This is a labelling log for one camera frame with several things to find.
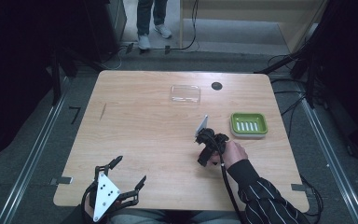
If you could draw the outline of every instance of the striped sleeve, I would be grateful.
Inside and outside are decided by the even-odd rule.
[[[258,176],[248,160],[233,164],[227,171],[239,184],[248,223],[309,223],[269,181]]]

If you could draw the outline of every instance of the clear plastic container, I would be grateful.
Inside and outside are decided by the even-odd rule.
[[[170,99],[181,105],[199,105],[201,89],[199,86],[173,85],[171,87]]]

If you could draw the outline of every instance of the green plastic tray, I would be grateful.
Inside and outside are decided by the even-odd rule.
[[[237,137],[264,137],[268,131],[264,115],[257,113],[233,113],[230,126]]]

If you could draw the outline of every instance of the white sneaker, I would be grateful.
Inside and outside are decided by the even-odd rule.
[[[147,35],[138,35],[138,47],[140,49],[151,49],[149,36]]]
[[[164,24],[155,26],[155,30],[159,32],[162,37],[168,39],[172,36],[172,32],[168,27],[166,27]]]

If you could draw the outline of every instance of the legs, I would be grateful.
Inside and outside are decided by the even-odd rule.
[[[167,9],[167,0],[155,0],[155,6],[153,8],[153,18],[155,25],[161,25],[165,22]]]
[[[139,0],[137,7],[138,35],[149,35],[149,24],[151,19],[151,9],[153,8],[153,18],[155,25],[161,25],[165,21],[167,0]]]
[[[149,24],[153,0],[139,0],[137,8],[136,27],[138,35],[149,35]]]
[[[107,224],[134,223],[134,224],[240,224],[235,212],[175,212],[149,209],[122,209],[109,218]]]
[[[133,223],[133,224],[165,224],[170,223],[167,215],[161,210],[149,209],[122,209],[116,211],[114,215],[108,218],[107,224]]]

